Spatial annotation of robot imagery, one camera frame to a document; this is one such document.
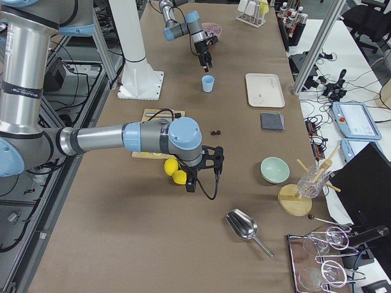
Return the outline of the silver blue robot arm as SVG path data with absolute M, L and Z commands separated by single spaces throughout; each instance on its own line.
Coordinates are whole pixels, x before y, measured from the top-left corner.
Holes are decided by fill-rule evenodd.
M 212 56 L 209 52 L 209 45 L 218 42 L 217 35 L 207 33 L 200 20 L 198 11 L 193 10 L 187 13 L 182 22 L 179 22 L 174 10 L 179 6 L 187 4 L 189 1 L 159 1 L 159 11 L 163 16 L 165 28 L 164 36 L 167 41 L 172 41 L 185 35 L 189 35 L 194 44 L 196 55 L 199 59 L 200 66 L 207 73 L 213 67 Z
M 158 99 L 162 71 L 147 63 L 136 4 L 110 1 L 113 19 L 119 21 L 118 35 L 131 29 L 128 45 L 123 38 L 125 58 L 123 85 L 119 98 Z M 223 148 L 202 145 L 202 133 L 190 117 L 172 121 L 156 119 L 95 128 L 48 128 L 38 124 L 40 102 L 48 57 L 49 40 L 54 34 L 91 36 L 95 32 L 93 1 L 1 1 L 1 15 L 7 20 L 7 38 L 1 84 L 1 177 L 19 175 L 53 159 L 84 154 L 87 151 L 125 147 L 129 151 L 174 155 L 186 173 L 186 190 L 195 192 L 200 183 L 197 172 L 213 168 L 215 194 L 222 173 Z M 207 37 L 197 11 L 185 22 L 168 24 L 167 40 L 190 34 L 201 66 L 211 67 Z

